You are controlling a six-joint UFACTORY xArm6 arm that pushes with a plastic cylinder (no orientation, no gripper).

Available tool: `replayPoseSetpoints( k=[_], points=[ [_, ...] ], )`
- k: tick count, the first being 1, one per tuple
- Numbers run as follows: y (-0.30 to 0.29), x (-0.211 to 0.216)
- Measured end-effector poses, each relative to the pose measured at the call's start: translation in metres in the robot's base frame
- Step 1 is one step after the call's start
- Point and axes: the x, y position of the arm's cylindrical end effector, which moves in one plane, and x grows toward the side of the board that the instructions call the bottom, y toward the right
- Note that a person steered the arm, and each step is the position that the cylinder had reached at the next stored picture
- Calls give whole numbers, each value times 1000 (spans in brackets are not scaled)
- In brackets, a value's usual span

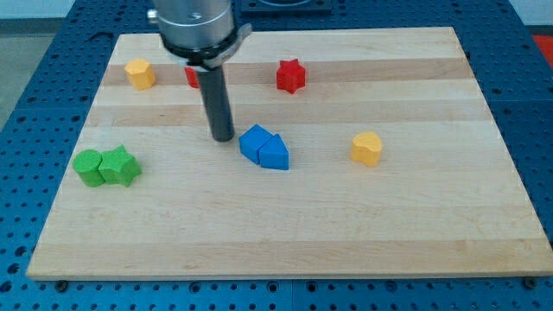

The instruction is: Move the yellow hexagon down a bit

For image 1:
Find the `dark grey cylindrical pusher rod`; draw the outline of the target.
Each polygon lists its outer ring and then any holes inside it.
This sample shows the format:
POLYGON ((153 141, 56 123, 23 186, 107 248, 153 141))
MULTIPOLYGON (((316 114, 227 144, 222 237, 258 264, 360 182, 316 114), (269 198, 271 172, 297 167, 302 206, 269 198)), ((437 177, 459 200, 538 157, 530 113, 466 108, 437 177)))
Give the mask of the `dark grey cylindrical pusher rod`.
POLYGON ((213 139, 221 143, 232 140, 235 131, 223 67, 197 71, 196 75, 213 139))

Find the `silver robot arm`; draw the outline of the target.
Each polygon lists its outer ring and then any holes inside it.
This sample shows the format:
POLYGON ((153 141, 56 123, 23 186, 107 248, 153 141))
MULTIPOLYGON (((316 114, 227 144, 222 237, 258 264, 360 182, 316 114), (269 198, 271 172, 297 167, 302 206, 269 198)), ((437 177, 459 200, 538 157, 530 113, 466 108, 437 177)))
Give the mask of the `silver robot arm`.
POLYGON ((235 131, 223 65, 252 32, 239 26, 229 0, 154 0, 147 12, 159 28, 162 45, 196 73, 212 137, 228 142, 235 131))

